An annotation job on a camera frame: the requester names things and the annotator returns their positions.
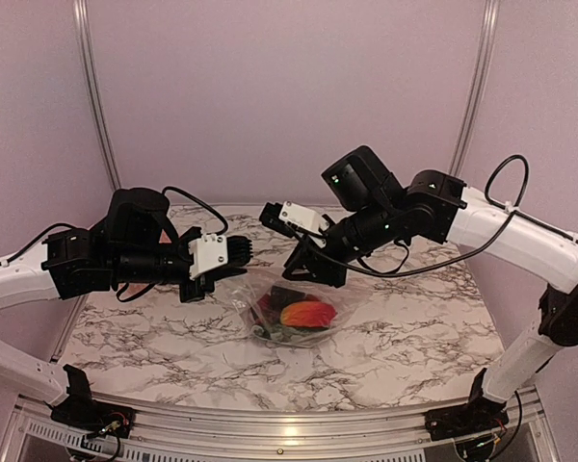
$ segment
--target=transparent plastic bag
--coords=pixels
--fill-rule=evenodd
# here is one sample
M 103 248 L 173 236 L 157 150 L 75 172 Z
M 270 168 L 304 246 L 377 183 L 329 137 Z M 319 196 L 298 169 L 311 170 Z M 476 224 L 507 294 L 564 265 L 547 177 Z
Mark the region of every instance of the transparent plastic bag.
M 366 297 L 349 284 L 333 288 L 287 281 L 280 273 L 249 269 L 224 281 L 247 330 L 261 340 L 291 347 L 320 344 L 347 322 Z

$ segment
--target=white wall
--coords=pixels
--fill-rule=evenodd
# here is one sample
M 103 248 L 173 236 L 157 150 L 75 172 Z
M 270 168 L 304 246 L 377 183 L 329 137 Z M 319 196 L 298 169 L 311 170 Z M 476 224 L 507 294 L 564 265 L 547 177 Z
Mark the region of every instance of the white wall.
M 0 0 L 0 255 L 55 221 L 89 226 L 111 196 L 70 0 Z M 0 337 L 48 359 L 72 302 L 0 311 Z M 16 393 L 0 384 L 0 443 Z
M 523 209 L 577 232 L 578 0 L 502 2 L 486 95 L 462 178 L 482 187 L 514 152 L 531 163 Z M 497 197 L 515 198 L 519 171 L 502 178 Z M 509 344 L 539 314 L 544 284 L 489 257 L 474 259 L 470 268 Z M 555 358 L 538 386 L 562 460 L 578 462 L 578 347 Z
M 123 183 L 210 201 L 333 202 L 370 144 L 403 183 L 450 164 L 485 2 L 91 0 Z

